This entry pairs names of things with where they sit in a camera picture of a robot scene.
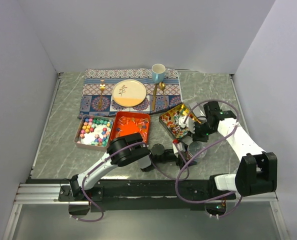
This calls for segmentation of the orange tin of lollipops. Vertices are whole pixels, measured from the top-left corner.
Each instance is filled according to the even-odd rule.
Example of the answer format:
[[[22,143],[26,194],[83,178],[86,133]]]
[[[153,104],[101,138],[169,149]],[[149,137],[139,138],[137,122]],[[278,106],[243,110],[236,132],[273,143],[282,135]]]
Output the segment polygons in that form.
[[[119,111],[115,116],[109,138],[112,141],[118,137],[140,133],[143,141],[147,144],[150,121],[150,115],[146,113]]]

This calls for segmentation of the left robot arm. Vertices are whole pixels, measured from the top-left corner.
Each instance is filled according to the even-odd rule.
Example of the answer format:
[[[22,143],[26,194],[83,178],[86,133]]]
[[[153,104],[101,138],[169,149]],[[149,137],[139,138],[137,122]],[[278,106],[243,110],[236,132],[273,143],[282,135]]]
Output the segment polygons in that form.
[[[147,147],[140,133],[117,137],[110,142],[106,153],[88,170],[74,175],[70,180],[70,195],[77,201],[84,200],[88,190],[105,175],[116,168],[138,163],[141,171],[150,171],[155,163],[180,161],[180,155],[186,151],[186,145],[175,139],[171,149],[156,143],[151,149]]]

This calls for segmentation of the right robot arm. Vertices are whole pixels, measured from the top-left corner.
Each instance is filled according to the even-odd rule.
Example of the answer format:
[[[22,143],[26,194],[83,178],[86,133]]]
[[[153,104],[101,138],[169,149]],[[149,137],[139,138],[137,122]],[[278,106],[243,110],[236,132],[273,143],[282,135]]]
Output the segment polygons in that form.
[[[275,192],[278,178],[278,159],[273,152],[259,147],[240,125],[237,110],[222,110],[219,102],[209,101],[203,106],[206,122],[194,124],[194,140],[207,141],[208,135],[219,133],[234,150],[239,166],[236,173],[213,175],[207,187],[208,195],[219,199],[225,191],[241,196]]]

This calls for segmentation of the gold tin of lollipops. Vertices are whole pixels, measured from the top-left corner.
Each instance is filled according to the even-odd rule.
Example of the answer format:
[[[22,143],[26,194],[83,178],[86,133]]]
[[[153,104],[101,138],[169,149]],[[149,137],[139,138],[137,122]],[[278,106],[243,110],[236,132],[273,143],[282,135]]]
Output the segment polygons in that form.
[[[174,139],[184,139],[188,136],[188,129],[182,129],[178,122],[180,117],[186,117],[190,112],[190,108],[184,103],[178,104],[173,108],[170,108],[159,116],[159,122],[166,130],[168,135]]]

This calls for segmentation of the silver tin of star candies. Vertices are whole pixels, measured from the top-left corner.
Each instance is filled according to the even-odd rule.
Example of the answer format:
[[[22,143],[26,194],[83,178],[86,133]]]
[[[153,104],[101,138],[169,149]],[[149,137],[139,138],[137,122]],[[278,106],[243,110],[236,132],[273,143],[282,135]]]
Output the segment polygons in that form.
[[[110,143],[114,119],[104,116],[84,115],[73,142],[78,148],[105,152]]]

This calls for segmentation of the metal scoop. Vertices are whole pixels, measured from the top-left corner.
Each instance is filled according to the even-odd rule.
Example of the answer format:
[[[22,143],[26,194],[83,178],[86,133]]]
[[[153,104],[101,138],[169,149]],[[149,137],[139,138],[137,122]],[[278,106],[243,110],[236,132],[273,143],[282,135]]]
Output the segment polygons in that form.
[[[192,109],[195,105],[197,105],[197,102],[192,102],[189,104],[190,109]],[[197,117],[197,118],[204,118],[205,114],[203,112],[203,108],[198,105],[196,106],[193,110],[192,110],[193,114]]]

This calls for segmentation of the clear jar lid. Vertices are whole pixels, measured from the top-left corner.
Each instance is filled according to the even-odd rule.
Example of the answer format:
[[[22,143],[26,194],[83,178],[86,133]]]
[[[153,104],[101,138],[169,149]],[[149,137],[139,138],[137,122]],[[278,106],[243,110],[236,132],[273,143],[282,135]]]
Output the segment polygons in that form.
[[[188,156],[190,158],[192,158],[193,156],[195,156],[199,151],[201,151],[202,149],[204,149],[206,147],[206,143],[202,142],[202,141],[193,141],[191,142],[188,147],[187,147],[187,153]],[[207,151],[204,151],[202,153],[200,153],[196,159],[200,160],[203,159],[206,155]]]

